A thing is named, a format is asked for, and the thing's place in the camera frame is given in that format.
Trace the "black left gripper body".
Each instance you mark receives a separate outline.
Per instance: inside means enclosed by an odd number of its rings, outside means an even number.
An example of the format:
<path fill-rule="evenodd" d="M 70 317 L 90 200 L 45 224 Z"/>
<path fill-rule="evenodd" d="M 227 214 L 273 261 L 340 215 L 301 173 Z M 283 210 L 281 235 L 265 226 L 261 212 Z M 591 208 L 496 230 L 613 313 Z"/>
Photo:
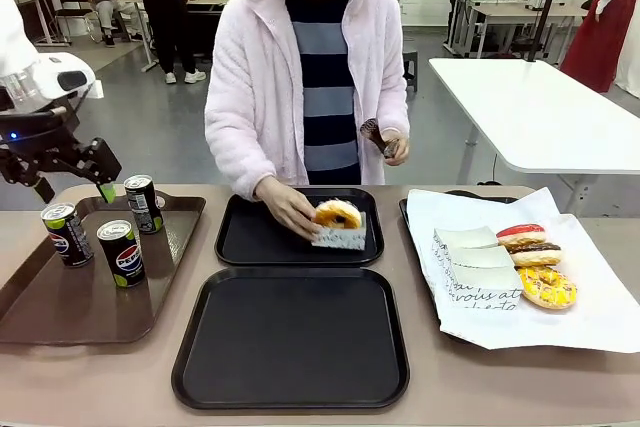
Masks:
<path fill-rule="evenodd" d="M 0 115 L 0 158 L 32 158 L 46 152 L 81 151 L 73 131 L 79 121 L 68 107 L 43 108 L 26 114 Z"/>

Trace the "black Pepsi can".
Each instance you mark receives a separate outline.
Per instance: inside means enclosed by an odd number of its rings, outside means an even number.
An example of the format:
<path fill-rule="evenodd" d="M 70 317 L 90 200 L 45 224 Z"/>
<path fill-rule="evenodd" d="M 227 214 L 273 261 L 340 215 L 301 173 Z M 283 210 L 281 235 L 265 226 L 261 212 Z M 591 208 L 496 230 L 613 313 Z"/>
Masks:
<path fill-rule="evenodd" d="M 40 217 L 65 266 L 79 267 L 93 259 L 94 252 L 72 203 L 51 204 Z"/>
<path fill-rule="evenodd" d="M 129 288 L 146 278 L 141 249 L 130 222 L 106 222 L 98 228 L 97 237 L 118 287 Z"/>
<path fill-rule="evenodd" d="M 124 181 L 124 188 L 138 231 L 141 234 L 159 232 L 164 221 L 152 178 L 144 174 L 131 176 Z"/>

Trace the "orange glazed donut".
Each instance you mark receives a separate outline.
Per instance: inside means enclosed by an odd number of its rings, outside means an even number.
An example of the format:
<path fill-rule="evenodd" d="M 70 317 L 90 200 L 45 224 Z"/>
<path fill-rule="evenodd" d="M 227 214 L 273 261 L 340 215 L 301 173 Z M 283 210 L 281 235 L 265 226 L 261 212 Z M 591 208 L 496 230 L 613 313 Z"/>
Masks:
<path fill-rule="evenodd" d="M 359 229 L 362 217 L 358 208 L 344 200 L 331 199 L 320 203 L 315 210 L 314 222 L 332 229 Z"/>

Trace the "brown metal tongs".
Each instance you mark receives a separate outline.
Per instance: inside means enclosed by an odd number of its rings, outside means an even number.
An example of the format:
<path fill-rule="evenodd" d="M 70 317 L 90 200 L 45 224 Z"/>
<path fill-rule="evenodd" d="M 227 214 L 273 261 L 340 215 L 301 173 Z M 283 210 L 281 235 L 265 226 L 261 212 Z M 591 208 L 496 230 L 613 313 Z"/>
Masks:
<path fill-rule="evenodd" d="M 384 140 L 375 118 L 367 119 L 360 127 L 361 135 L 374 143 L 385 159 L 394 158 L 398 149 L 398 140 Z"/>

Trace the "red frosted donut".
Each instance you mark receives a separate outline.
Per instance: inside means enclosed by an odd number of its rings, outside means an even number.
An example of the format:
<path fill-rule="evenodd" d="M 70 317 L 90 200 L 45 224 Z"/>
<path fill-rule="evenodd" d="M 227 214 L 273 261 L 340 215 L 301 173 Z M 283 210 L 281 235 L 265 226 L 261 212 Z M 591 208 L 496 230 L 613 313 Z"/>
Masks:
<path fill-rule="evenodd" d="M 519 224 L 506 228 L 496 234 L 500 245 L 508 247 L 544 243 L 547 234 L 539 224 Z"/>

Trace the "chocolate frosted donut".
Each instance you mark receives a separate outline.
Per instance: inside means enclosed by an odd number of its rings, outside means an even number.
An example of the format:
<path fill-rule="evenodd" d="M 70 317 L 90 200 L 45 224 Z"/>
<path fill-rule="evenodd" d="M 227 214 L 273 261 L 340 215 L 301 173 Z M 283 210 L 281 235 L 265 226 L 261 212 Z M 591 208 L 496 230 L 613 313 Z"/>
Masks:
<path fill-rule="evenodd" d="M 516 267 L 553 266 L 562 260 L 561 247 L 549 242 L 511 246 L 507 251 Z"/>

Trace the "yellow frosted donut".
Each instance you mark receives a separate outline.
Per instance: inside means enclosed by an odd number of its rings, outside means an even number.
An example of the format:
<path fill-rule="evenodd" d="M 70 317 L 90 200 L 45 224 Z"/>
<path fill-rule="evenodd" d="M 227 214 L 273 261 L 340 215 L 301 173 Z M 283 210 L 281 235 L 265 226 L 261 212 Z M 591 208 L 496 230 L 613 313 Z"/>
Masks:
<path fill-rule="evenodd" d="M 577 287 L 567 276 L 548 266 L 519 267 L 522 295 L 535 305 L 564 310 L 577 301 Z"/>

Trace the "person's right forearm pink sleeve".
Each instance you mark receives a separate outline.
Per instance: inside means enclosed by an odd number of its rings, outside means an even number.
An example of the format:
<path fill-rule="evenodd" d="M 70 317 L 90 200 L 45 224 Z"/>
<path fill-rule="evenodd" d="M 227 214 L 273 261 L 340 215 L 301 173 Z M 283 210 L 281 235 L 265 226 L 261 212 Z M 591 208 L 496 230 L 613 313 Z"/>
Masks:
<path fill-rule="evenodd" d="M 258 184 L 276 174 L 245 116 L 225 111 L 205 113 L 205 137 L 219 171 L 236 194 L 251 199 Z"/>

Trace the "person's left forearm pink sleeve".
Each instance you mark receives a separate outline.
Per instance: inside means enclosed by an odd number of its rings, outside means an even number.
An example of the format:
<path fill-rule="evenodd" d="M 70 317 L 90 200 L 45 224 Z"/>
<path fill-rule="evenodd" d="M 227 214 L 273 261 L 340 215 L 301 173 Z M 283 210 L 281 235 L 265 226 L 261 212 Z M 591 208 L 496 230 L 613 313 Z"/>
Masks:
<path fill-rule="evenodd" d="M 408 138 L 410 123 L 406 91 L 383 91 L 379 97 L 375 118 L 384 137 Z"/>

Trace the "small black tray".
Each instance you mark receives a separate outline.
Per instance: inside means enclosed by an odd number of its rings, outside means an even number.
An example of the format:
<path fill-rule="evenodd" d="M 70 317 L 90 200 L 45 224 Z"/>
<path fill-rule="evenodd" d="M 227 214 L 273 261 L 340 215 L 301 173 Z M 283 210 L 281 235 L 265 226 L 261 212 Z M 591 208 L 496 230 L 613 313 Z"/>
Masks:
<path fill-rule="evenodd" d="M 299 191 L 314 205 L 337 198 L 358 207 L 365 214 L 365 248 L 359 251 L 313 246 L 280 225 L 263 204 L 232 195 L 216 239 L 218 258 L 240 267 L 364 267 L 381 256 L 384 238 L 370 193 L 355 187 L 301 187 Z"/>

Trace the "person in pink fleece jacket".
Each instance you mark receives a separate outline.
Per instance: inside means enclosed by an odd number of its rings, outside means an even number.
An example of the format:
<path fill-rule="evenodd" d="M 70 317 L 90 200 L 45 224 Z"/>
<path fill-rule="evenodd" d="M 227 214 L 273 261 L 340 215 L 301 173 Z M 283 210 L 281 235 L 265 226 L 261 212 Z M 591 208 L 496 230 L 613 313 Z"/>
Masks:
<path fill-rule="evenodd" d="M 348 0 L 342 20 L 358 124 L 375 118 L 383 91 L 406 91 L 397 0 Z M 204 111 L 245 116 L 290 185 L 304 168 L 302 64 L 285 0 L 230 0 L 217 28 Z"/>

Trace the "large black tray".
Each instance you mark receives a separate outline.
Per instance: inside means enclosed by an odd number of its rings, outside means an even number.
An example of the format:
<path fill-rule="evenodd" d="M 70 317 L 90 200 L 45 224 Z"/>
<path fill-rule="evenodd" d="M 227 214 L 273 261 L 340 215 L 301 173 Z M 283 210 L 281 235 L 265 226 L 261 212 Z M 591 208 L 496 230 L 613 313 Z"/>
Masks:
<path fill-rule="evenodd" d="M 393 289 L 362 268 L 238 268 L 198 294 L 171 374 L 200 411 L 367 410 L 406 391 Z"/>

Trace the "black stool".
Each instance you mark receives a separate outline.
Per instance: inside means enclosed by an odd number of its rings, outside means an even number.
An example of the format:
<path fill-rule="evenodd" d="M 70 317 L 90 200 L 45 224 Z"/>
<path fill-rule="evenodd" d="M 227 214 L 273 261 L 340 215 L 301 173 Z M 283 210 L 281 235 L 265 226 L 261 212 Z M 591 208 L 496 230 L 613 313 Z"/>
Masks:
<path fill-rule="evenodd" d="M 407 87 L 413 91 L 418 92 L 418 71 L 419 71 L 419 57 L 418 51 L 411 45 L 404 44 L 403 46 L 403 65 L 404 65 L 404 79 Z"/>

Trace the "grey workbench desk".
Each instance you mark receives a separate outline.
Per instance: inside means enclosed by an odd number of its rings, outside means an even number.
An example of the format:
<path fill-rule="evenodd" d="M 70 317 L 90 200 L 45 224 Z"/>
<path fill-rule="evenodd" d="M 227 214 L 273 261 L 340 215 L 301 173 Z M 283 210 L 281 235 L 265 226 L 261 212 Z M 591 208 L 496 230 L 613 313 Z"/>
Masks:
<path fill-rule="evenodd" d="M 469 46 L 466 52 L 461 53 L 465 58 L 481 58 L 486 52 L 484 48 L 487 30 L 489 26 L 506 26 L 508 28 L 505 40 L 500 49 L 505 52 L 511 45 L 518 26 L 540 26 L 545 35 L 543 43 L 544 59 L 550 55 L 551 43 L 559 29 L 565 28 L 565 34 L 560 50 L 556 55 L 554 64 L 559 65 L 564 59 L 573 36 L 574 28 L 579 24 L 587 11 L 580 6 L 564 3 L 552 3 L 546 19 L 543 19 L 542 11 L 534 11 L 527 8 L 523 3 L 515 2 L 469 2 L 471 13 L 468 26 L 471 33 L 468 37 Z"/>

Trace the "figure in red dress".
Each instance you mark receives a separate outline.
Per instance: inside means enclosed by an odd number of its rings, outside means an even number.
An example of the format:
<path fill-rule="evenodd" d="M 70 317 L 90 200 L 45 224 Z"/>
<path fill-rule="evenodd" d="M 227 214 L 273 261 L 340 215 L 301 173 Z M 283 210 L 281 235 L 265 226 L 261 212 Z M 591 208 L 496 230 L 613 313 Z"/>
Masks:
<path fill-rule="evenodd" d="M 640 98 L 640 0 L 593 0 L 560 70 L 595 92 Z"/>

